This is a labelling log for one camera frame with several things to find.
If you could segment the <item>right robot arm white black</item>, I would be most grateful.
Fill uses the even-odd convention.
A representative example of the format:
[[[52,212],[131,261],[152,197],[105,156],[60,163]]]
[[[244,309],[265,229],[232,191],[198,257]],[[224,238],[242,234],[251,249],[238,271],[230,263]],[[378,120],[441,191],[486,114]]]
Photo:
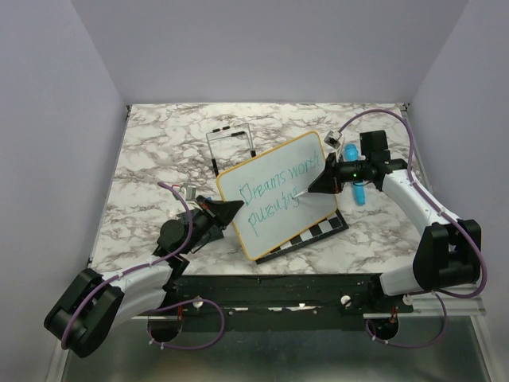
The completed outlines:
[[[481,275],[481,230],[462,220],[422,188],[403,159],[393,159],[384,131],[360,134],[363,159],[347,162],[330,154],[307,193],[338,194],[344,184],[370,182],[410,219],[421,236],[412,264],[377,276],[367,305],[382,312],[395,296],[475,283]]]

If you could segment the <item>yellow framed whiteboard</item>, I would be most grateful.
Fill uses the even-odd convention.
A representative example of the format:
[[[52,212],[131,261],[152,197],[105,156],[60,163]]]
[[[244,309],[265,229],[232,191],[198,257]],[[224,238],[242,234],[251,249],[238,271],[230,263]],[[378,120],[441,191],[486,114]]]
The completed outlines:
[[[233,226],[250,261],[336,212],[332,194],[299,194],[321,174],[324,161],[321,137],[309,131],[218,175],[222,199],[243,202]]]

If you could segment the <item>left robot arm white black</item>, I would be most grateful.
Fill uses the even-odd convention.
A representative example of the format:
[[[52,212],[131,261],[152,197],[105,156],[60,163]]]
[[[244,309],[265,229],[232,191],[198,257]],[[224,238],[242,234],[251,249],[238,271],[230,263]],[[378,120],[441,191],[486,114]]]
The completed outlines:
[[[196,213],[168,220],[157,246],[144,262],[120,271],[82,270],[49,311],[44,327],[78,357],[91,355],[115,326],[151,310],[170,313],[176,295],[167,287],[184,273],[189,253],[213,228],[224,230],[243,201],[213,201],[198,196]]]

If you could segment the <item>white whiteboard marker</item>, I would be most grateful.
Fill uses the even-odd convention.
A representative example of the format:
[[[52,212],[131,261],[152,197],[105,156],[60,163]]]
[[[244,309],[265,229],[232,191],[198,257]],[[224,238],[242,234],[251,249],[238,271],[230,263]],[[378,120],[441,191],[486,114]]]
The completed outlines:
[[[309,191],[308,189],[304,189],[303,191],[300,191],[299,193],[296,193],[295,195],[293,195],[292,198],[293,199],[297,199],[297,198],[307,194],[308,191]]]

